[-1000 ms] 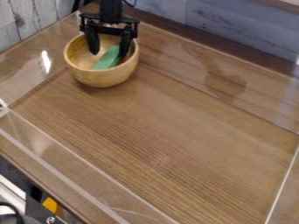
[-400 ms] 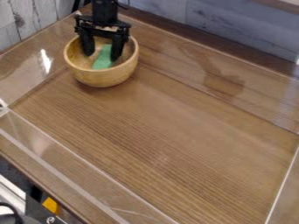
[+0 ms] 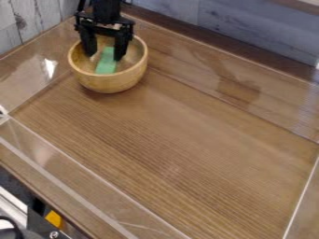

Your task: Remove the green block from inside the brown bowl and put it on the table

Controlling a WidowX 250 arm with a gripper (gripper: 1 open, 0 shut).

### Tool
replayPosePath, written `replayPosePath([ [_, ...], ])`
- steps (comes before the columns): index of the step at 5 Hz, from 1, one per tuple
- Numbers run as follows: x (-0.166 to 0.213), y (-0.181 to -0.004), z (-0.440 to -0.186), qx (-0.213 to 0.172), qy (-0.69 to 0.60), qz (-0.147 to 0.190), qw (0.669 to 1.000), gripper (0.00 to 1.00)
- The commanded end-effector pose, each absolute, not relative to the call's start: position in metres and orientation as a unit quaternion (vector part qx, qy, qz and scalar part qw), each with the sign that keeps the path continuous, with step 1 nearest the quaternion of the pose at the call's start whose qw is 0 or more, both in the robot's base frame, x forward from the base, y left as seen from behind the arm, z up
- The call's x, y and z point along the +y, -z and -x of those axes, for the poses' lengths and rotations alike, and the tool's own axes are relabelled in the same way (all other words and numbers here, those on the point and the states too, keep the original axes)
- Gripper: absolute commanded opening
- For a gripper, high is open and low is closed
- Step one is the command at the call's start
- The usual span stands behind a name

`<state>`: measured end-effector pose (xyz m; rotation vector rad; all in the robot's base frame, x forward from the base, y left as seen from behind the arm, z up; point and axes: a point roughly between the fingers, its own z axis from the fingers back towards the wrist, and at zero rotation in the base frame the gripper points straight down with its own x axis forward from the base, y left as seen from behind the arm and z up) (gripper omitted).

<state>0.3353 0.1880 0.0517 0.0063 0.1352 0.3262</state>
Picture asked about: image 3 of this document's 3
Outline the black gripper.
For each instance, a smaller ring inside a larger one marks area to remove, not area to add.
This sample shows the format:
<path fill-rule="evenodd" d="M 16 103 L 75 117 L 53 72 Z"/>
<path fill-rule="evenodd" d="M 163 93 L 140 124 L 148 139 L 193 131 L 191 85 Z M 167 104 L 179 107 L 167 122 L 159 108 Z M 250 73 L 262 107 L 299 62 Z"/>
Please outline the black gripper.
<path fill-rule="evenodd" d="M 135 22 L 121 15 L 121 0 L 80 0 L 75 13 L 75 30 L 80 34 L 84 53 L 88 57 L 97 52 L 95 35 L 115 37 L 115 60 L 125 55 L 133 37 Z"/>

